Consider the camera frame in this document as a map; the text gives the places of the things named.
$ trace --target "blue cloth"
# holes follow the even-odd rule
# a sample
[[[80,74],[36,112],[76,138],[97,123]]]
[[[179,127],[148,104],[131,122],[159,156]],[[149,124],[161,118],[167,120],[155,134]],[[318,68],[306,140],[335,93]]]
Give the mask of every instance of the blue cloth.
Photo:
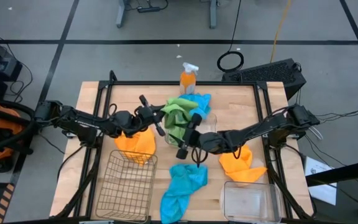
[[[190,195],[205,186],[208,182],[208,168],[196,164],[178,164],[169,170],[171,184],[161,199],[161,222],[173,223],[179,221],[185,214]]]
[[[211,111],[211,108],[208,106],[209,101],[211,101],[211,94],[205,94],[205,95],[200,95],[199,93],[198,94],[185,94],[185,95],[179,96],[179,98],[183,98],[183,99],[198,103],[198,107],[195,109],[192,109],[189,112],[190,115],[193,115],[194,113],[198,113],[199,115],[201,115],[201,117],[203,119],[206,119],[207,115]]]

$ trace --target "cloth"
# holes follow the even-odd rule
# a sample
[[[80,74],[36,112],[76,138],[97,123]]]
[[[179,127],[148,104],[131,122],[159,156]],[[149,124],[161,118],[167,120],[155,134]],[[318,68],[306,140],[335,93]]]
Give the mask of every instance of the cloth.
[[[185,214],[190,195],[208,182],[208,168],[196,164],[178,164],[169,170],[171,184],[161,199],[160,214],[162,223],[179,221]]]
[[[225,174],[233,181],[253,183],[266,172],[266,167],[250,169],[252,164],[252,152],[248,146],[241,147],[240,158],[236,159],[233,153],[224,153],[219,158]]]
[[[208,106],[209,101],[211,101],[211,94],[205,94],[205,95],[200,95],[199,93],[198,94],[185,94],[185,95],[179,96],[179,98],[190,100],[190,101],[196,102],[198,104],[197,108],[190,110],[190,115],[198,113],[199,115],[201,115],[201,117],[203,119],[206,119],[207,115],[211,111],[211,108]]]
[[[138,132],[131,138],[125,134],[114,139],[118,149],[124,151],[126,157],[133,159],[138,164],[143,165],[155,153],[154,133],[150,128],[144,132]]]
[[[178,139],[182,139],[185,134],[185,129],[175,126],[176,124],[187,124],[191,121],[191,115],[189,111],[197,108],[198,104],[190,100],[183,98],[170,98],[167,104],[161,110],[166,113],[164,116],[164,127],[168,133],[168,141],[171,144],[177,142],[172,139],[169,134],[175,136]]]

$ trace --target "orange vacuum cleaner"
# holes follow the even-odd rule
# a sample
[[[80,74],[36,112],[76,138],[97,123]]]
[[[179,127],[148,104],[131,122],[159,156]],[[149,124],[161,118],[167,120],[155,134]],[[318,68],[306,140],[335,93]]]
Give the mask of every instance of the orange vacuum cleaner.
[[[32,137],[28,130],[29,120],[21,118],[16,111],[23,111],[30,117],[34,112],[18,103],[0,102],[0,172],[7,172],[13,167],[12,155],[14,151],[32,154],[32,150],[24,146],[25,140]]]

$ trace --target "white paper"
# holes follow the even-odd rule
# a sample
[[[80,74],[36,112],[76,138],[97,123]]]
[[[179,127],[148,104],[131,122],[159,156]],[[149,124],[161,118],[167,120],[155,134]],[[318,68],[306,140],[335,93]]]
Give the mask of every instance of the white paper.
[[[330,169],[333,168],[310,157],[306,158],[305,176],[317,174]],[[336,204],[336,189],[334,187],[330,187],[329,185],[319,185],[309,187],[309,191],[310,195],[318,200],[330,203],[331,205]]]

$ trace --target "green cloth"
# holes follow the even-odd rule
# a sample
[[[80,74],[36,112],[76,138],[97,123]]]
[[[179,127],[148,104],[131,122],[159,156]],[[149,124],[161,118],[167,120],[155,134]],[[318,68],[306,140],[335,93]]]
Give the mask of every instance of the green cloth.
[[[164,127],[167,130],[169,143],[176,145],[178,144],[169,136],[169,134],[179,139],[183,139],[185,129],[175,125],[187,124],[189,121],[191,121],[191,115],[189,112],[190,110],[197,107],[197,103],[182,98],[170,98],[167,101],[167,104],[161,110],[166,113],[164,116]]]

